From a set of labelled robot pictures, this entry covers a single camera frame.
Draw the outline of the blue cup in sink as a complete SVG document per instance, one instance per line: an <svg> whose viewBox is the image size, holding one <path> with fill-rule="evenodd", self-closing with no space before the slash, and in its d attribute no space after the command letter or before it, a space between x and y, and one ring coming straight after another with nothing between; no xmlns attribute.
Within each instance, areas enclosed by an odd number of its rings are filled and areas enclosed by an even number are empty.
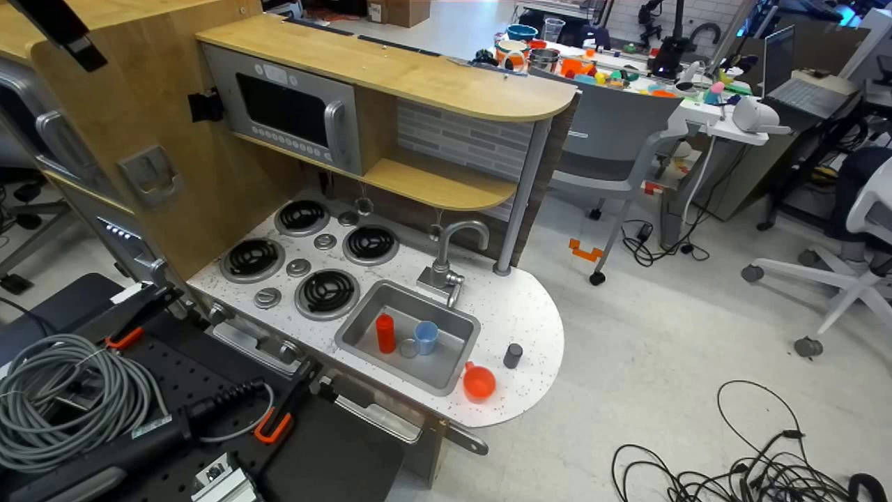
<svg viewBox="0 0 892 502"><path fill-rule="evenodd" d="M415 348L421 355L432 355L439 348L439 338L442 338L442 331L439 331L439 327L432 321L421 321L415 327Z"/></svg>

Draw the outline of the red cup in sink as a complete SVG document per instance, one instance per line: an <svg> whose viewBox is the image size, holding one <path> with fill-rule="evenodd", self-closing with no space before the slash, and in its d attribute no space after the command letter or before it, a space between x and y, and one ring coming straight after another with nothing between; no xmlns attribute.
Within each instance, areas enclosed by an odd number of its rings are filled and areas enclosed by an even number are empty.
<svg viewBox="0 0 892 502"><path fill-rule="evenodd" d="M382 355L396 352L396 321L390 316L376 317L376 342Z"/></svg>

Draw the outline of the small grey cup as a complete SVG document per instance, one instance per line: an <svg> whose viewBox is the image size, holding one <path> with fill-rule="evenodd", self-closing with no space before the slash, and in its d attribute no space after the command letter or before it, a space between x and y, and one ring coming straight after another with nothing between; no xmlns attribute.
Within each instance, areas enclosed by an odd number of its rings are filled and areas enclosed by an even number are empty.
<svg viewBox="0 0 892 502"><path fill-rule="evenodd" d="M521 356L525 356L525 348L521 348L520 342L511 342L511 345L506 348L502 362L506 362L506 369L516 369L516 366L521 362Z"/></svg>

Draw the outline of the orange cup on counter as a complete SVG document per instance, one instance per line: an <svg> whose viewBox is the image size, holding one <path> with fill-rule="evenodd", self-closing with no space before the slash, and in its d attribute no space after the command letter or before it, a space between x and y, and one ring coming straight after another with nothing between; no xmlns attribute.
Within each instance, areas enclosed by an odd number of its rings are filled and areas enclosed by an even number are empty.
<svg viewBox="0 0 892 502"><path fill-rule="evenodd" d="M497 377L485 366L467 366L463 390L471 402L489 402L497 392Z"/></svg>

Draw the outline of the stove burner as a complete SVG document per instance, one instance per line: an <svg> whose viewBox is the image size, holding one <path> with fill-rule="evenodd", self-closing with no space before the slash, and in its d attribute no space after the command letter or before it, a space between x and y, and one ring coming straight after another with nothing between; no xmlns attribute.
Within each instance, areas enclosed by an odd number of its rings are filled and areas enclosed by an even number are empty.
<svg viewBox="0 0 892 502"><path fill-rule="evenodd" d="M233 281L252 284L279 271L286 250L273 239L244 239L221 261L221 274Z"/></svg>
<svg viewBox="0 0 892 502"><path fill-rule="evenodd" d="M283 235L306 238L330 224L330 208L322 200L291 200L276 211Z"/></svg>
<svg viewBox="0 0 892 502"><path fill-rule="evenodd" d="M358 265L382 265L400 250L400 238L385 225L358 225L343 239L343 254Z"/></svg>
<svg viewBox="0 0 892 502"><path fill-rule="evenodd" d="M297 289L297 306L313 321L334 321L359 299L359 281L337 268L311 274Z"/></svg>

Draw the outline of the grey toy sink basin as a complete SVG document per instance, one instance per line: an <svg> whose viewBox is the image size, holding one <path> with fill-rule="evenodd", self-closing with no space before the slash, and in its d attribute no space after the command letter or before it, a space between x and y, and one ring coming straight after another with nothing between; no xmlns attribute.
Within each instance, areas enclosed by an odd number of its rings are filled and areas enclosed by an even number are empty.
<svg viewBox="0 0 892 502"><path fill-rule="evenodd" d="M382 355L376 342L376 317L396 321L396 352ZM432 321L442 331L439 348L421 355L415 348L415 327ZM341 327L334 342L359 360L408 378L430 392L447 397L454 390L470 355L476 342L479 321L470 313L449 309L396 281L376 281L358 309Z"/></svg>

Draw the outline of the front right stove burner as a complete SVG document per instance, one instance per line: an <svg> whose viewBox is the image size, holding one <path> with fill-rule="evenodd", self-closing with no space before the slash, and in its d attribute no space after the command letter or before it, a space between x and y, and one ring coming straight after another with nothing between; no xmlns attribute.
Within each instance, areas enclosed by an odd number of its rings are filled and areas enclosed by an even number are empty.
<svg viewBox="0 0 892 502"><path fill-rule="evenodd" d="M359 281L337 268L311 274L297 289L297 306L313 321L334 321L359 299Z"/></svg>

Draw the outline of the back left stove burner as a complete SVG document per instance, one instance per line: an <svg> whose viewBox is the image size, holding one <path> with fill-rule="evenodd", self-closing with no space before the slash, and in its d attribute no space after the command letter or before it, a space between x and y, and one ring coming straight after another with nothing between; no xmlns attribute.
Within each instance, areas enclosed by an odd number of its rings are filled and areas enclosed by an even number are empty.
<svg viewBox="0 0 892 502"><path fill-rule="evenodd" d="M330 224L330 208L322 200L291 200L276 211L283 235L306 238Z"/></svg>

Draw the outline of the grey office chair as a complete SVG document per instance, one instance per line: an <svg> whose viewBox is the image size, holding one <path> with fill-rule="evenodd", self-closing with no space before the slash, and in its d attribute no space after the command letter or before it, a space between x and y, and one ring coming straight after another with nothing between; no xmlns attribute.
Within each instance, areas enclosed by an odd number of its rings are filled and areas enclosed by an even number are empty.
<svg viewBox="0 0 892 502"><path fill-rule="evenodd" d="M670 126L677 106L680 97L676 95L653 97L608 87L580 87L552 186L578 199L601 199L589 208L591 217L601 215L606 199L619 200L608 245L589 275L595 288L606 281L606 261L631 206L641 199L641 182L655 169L655 159L688 134L686 123Z"/></svg>

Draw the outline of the toy microwave oven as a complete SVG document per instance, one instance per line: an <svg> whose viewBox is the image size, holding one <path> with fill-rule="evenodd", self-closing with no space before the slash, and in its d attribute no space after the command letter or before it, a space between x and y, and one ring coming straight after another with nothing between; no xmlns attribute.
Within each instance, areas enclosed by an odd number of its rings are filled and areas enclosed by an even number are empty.
<svg viewBox="0 0 892 502"><path fill-rule="evenodd" d="M237 134L364 172L351 83L217 45L205 45L205 59Z"/></svg>

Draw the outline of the cluttered white table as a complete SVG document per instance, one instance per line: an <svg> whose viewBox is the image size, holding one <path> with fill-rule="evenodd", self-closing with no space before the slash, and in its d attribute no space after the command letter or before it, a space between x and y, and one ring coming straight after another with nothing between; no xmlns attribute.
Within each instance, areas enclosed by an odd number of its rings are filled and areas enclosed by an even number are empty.
<svg viewBox="0 0 892 502"><path fill-rule="evenodd" d="M490 67L520 74L541 74L589 87L608 87L623 93L638 93L653 97L680 97L680 106L670 118L670 126L680 123L688 130L761 148L773 134L786 134L779 112L761 104L739 80L722 83L705 74L688 80L655 79L644 60L612 56L595 42L568 47L548 40L511 40L499 33L490 49L475 56L476 67Z"/></svg>

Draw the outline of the white office chair base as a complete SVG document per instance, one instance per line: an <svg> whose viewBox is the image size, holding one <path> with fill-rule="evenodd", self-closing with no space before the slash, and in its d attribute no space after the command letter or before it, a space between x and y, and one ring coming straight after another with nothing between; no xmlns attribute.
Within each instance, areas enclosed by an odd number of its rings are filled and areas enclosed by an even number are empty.
<svg viewBox="0 0 892 502"><path fill-rule="evenodd" d="M888 245L892 245L892 159L888 159L860 190L860 199L853 200L844 228L853 235L871 235ZM888 265L864 265L851 268L839 256L828 254L825 249L814 249L814 256L821 258L821 268L812 265L796 265L780 258L754 258L743 268L743 279L757 284L766 274L779 274L785 279L803 279L814 284L833 288L837 296L825 306L825 317L814 334L805 334L796 342L796 352L805 360L814 360L824 355L821 338L856 303L863 302L888 330L892 330L892 303L888 302L888 292L881 281L889 275Z"/></svg>

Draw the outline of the orange handled clamp right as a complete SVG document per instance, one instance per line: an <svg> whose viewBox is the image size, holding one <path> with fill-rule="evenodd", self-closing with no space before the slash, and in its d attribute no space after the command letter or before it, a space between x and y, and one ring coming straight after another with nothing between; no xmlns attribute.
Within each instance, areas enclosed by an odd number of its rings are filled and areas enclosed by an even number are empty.
<svg viewBox="0 0 892 502"><path fill-rule="evenodd" d="M313 378L319 377L322 366L313 360L304 360L299 370L294 374L287 390L273 398L273 404L266 409L263 420L255 427L255 438L263 445L276 445L287 438L287 433L297 427L297 409L313 390Z"/></svg>

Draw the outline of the orange handled clamp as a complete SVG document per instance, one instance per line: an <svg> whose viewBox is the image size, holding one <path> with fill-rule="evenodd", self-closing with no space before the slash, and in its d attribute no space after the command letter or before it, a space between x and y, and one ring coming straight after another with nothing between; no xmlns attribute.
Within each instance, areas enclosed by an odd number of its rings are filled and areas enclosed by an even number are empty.
<svg viewBox="0 0 892 502"><path fill-rule="evenodd" d="M162 289L155 299L142 302L131 313L122 313L111 321L110 334L104 338L107 348L128 352L145 338L145 324L173 306L180 296L173 289Z"/></svg>
<svg viewBox="0 0 892 502"><path fill-rule="evenodd" d="M255 427L255 438L263 445L276 445L287 438L287 433L297 427L297 409L313 390L313 378L319 377L322 366L313 360L304 360L299 370L294 374L287 390L273 398L273 404L266 409L263 420Z"/></svg>

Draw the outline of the orange handled clamp left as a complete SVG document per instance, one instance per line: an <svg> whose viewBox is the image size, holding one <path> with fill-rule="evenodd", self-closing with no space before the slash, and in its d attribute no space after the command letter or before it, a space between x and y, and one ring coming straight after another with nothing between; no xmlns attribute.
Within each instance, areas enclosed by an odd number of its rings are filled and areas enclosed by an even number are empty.
<svg viewBox="0 0 892 502"><path fill-rule="evenodd" d="M145 338L145 324L173 306L180 296L173 289L162 289L155 299L142 302L131 313L122 313L111 321L110 334L104 338L107 348L128 352Z"/></svg>

